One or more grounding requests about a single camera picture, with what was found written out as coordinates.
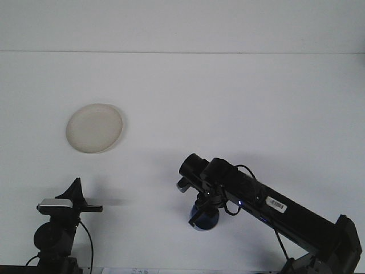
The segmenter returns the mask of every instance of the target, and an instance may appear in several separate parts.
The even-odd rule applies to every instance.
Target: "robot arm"
[[[308,254],[290,260],[281,274],[295,272],[352,274],[362,252],[355,224],[340,215],[334,224],[247,176],[227,161],[210,163],[191,154],[182,164],[177,187],[185,192],[198,190],[194,222],[206,211],[231,202],[305,249]]]

